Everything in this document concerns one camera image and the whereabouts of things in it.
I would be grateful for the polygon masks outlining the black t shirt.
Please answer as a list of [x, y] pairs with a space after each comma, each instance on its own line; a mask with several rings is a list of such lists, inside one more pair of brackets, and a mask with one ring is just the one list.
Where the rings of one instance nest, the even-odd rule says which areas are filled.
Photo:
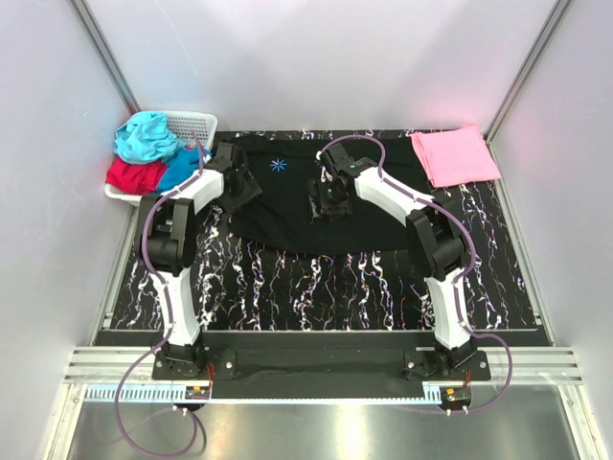
[[246, 153], [249, 172], [262, 190], [261, 197], [229, 217], [229, 230], [235, 236], [275, 250], [312, 255], [408, 247], [402, 224], [355, 195], [350, 214], [336, 219], [320, 214], [321, 201], [309, 195], [308, 185], [321, 177], [315, 155], [326, 140], [268, 139], [252, 134], [228, 142]]

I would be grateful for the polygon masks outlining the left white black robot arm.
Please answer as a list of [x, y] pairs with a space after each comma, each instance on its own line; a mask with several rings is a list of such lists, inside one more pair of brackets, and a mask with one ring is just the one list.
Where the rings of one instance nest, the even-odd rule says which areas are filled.
[[197, 215], [214, 203], [234, 213], [261, 196], [245, 150], [220, 143], [214, 155], [198, 147], [198, 166], [181, 184], [140, 201], [134, 244], [148, 269], [163, 317], [153, 347], [156, 380], [188, 379], [214, 371], [196, 318], [191, 270], [197, 252]]

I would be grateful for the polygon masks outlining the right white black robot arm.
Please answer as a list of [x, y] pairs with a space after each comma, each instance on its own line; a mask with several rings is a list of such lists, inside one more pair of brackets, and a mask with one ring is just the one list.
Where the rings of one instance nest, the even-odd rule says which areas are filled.
[[352, 199], [375, 205], [407, 233], [414, 269], [424, 278], [435, 316], [434, 350], [422, 369], [406, 372], [421, 379], [468, 380], [477, 353], [466, 318], [465, 274], [471, 246], [456, 203], [446, 195], [421, 193], [386, 173], [380, 163], [354, 159], [338, 143], [317, 151], [321, 177], [308, 181], [313, 219], [340, 219], [352, 212]]

